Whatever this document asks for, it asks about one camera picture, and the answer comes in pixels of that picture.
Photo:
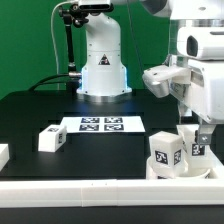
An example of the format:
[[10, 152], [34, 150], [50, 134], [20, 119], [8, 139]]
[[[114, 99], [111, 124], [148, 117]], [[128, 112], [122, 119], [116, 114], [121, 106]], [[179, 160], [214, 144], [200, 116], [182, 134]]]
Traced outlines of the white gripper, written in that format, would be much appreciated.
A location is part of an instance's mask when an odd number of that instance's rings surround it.
[[196, 142], [210, 145], [214, 124], [224, 124], [224, 61], [199, 61], [170, 55], [142, 75], [146, 87], [157, 97], [171, 94], [178, 101], [179, 123], [198, 117]]

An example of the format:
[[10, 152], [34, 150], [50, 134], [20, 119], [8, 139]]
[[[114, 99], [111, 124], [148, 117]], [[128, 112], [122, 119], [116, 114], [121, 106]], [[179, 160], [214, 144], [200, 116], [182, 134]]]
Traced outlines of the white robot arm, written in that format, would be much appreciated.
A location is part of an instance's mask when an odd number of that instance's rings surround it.
[[[147, 69], [143, 80], [157, 97], [173, 95], [184, 112], [200, 118], [196, 142], [207, 145], [224, 124], [224, 0], [138, 0], [152, 15], [178, 24], [174, 51], [166, 65]], [[118, 96], [127, 92], [120, 59], [120, 27], [104, 12], [125, 0], [79, 0], [88, 13], [87, 63], [81, 92], [86, 96]]]

